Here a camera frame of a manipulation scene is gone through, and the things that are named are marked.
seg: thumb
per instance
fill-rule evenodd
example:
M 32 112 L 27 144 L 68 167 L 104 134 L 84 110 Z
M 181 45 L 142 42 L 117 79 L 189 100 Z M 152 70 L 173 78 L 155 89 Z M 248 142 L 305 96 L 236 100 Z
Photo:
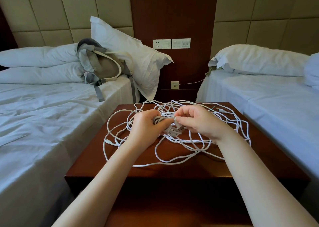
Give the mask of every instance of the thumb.
M 187 126 L 187 127 L 194 127 L 195 119 L 193 117 L 175 117 L 175 120 L 180 123 L 181 125 Z
M 157 123 L 155 126 L 157 127 L 159 132 L 166 130 L 172 123 L 174 122 L 173 118 L 167 118 Z

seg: gray backpack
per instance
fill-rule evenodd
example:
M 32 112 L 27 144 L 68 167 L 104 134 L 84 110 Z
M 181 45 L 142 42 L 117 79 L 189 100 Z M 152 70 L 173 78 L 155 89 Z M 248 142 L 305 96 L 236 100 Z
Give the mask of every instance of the gray backpack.
M 115 80 L 120 75 L 125 74 L 131 81 L 133 102 L 136 103 L 134 79 L 132 78 L 133 70 L 127 67 L 125 61 L 120 61 L 115 56 L 115 53 L 125 54 L 131 58 L 127 52 L 107 52 L 106 48 L 91 38 L 80 40 L 77 55 L 79 62 L 85 70 L 84 81 L 94 86 L 96 96 L 102 102 L 105 99 L 99 85 Z

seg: leaning pillow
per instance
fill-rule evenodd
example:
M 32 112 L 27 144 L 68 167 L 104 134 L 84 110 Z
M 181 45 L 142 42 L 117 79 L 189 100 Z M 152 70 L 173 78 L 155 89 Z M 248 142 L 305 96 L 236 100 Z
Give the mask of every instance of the leaning pillow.
M 312 54 L 305 64 L 305 84 L 319 89 L 319 52 Z
M 112 28 L 94 16 L 91 16 L 91 37 L 110 51 L 128 52 L 133 62 L 120 54 L 117 57 L 125 60 L 129 68 L 133 68 L 133 78 L 141 94 L 146 99 L 154 99 L 161 68 L 173 62 L 170 56 L 143 45 L 140 40 Z
M 241 74 L 304 76 L 309 56 L 297 52 L 273 50 L 256 45 L 232 45 L 222 49 L 208 66 Z

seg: forearm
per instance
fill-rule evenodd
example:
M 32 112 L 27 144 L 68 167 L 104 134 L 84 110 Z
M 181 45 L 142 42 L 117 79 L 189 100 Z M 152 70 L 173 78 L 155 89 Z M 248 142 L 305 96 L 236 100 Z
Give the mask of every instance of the forearm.
M 104 226 L 127 174 L 140 154 L 138 147 L 124 143 L 53 226 Z
M 319 226 L 240 135 L 229 132 L 217 144 L 254 226 Z

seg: hand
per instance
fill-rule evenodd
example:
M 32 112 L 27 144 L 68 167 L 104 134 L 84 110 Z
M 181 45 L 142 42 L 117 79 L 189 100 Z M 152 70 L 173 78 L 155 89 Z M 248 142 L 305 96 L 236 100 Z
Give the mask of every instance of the hand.
M 134 116 L 132 130 L 127 141 L 144 151 L 154 143 L 162 131 L 174 122 L 173 118 L 168 118 L 154 125 L 153 118 L 155 116 L 161 116 L 158 110 L 146 110 L 137 113 Z
M 221 139 L 230 129 L 234 131 L 200 105 L 183 106 L 176 111 L 174 116 L 178 123 L 186 126 L 192 133 L 200 133 L 213 143 Z

